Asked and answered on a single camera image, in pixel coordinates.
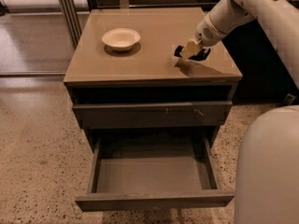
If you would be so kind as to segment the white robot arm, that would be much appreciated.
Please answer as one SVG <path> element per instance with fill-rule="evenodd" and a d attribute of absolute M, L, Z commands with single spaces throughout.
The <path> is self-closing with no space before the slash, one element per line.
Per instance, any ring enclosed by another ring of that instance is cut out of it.
<path fill-rule="evenodd" d="M 299 85 L 299 10 L 287 0 L 220 0 L 180 56 L 190 59 L 256 20 Z M 244 134 L 235 175 L 235 224 L 299 224 L 299 106 L 272 109 Z"/>

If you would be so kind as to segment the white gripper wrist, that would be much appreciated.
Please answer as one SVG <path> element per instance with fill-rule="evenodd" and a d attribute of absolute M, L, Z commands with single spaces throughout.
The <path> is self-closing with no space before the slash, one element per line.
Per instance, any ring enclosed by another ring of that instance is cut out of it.
<path fill-rule="evenodd" d="M 220 32 L 212 23 L 208 15 L 197 24 L 195 39 L 190 39 L 180 52 L 183 59 L 197 55 L 203 47 L 212 47 L 219 43 L 226 34 Z"/>

